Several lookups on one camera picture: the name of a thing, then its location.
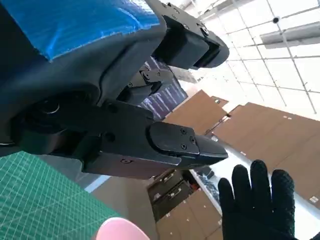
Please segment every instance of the gloved hand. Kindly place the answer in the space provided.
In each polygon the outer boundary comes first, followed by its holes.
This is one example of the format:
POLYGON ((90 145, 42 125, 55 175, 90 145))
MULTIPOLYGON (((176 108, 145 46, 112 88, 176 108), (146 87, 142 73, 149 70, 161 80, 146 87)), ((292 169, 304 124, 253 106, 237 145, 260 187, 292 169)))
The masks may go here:
POLYGON ((222 178, 218 184, 222 208, 223 240, 294 240, 294 181, 284 170, 275 170, 271 189, 267 167, 256 160, 247 169, 237 165, 232 185, 222 178))

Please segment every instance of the cutting mat grid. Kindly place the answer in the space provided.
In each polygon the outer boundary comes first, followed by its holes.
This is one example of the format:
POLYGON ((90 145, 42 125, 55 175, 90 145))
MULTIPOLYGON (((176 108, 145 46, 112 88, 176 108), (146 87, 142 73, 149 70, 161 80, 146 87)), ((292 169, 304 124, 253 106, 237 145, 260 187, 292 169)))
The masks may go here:
POLYGON ((0 239, 87 240, 118 216, 35 155, 0 158, 0 239))

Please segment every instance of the blue tape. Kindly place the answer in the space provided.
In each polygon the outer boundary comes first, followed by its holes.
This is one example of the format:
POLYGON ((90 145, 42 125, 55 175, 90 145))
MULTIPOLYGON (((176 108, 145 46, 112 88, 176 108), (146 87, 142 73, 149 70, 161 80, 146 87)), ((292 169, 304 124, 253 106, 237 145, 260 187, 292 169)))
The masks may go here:
POLYGON ((0 0, 48 60, 96 40, 159 25, 144 0, 0 0))

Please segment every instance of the pink object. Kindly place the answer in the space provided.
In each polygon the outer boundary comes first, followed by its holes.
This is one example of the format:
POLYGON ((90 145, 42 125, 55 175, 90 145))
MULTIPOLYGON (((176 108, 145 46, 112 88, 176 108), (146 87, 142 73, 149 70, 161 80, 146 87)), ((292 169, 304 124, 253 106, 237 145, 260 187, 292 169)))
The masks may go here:
POLYGON ((150 240, 150 238, 135 224, 121 218, 112 217, 99 228, 96 240, 150 240))

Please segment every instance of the ceiling grid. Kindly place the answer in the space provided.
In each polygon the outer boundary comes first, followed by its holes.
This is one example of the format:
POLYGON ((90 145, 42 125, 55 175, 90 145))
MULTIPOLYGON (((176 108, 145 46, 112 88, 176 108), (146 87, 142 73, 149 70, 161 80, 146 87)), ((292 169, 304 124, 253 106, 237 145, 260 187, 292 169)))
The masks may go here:
POLYGON ((304 36, 302 40, 289 38, 292 29, 320 24, 320 0, 226 1, 227 10, 213 7, 210 15, 203 12, 199 16, 230 49, 227 61, 207 72, 201 81, 216 89, 210 91, 216 97, 234 101, 235 90, 223 89, 229 87, 225 84, 229 77, 235 80, 230 86, 237 88, 239 99, 320 120, 320 37, 314 37, 313 42, 305 41, 310 38, 304 36), (274 35, 277 42, 265 42, 266 36, 274 35), (212 76, 215 80, 209 84, 212 76))

